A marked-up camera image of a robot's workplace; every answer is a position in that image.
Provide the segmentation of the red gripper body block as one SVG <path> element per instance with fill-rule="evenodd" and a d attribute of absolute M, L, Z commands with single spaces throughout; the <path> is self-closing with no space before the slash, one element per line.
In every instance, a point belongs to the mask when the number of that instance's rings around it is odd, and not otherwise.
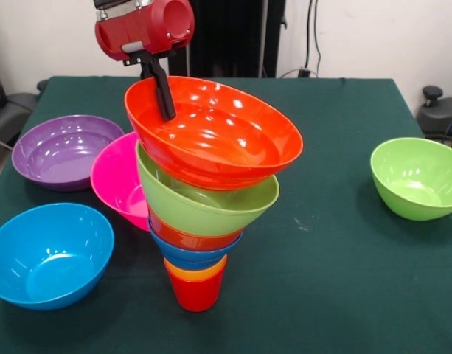
<path fill-rule="evenodd" d="M 164 57 L 190 44 L 195 30 L 192 6 L 185 0 L 95 1 L 95 36 L 115 61 L 135 52 Z"/>

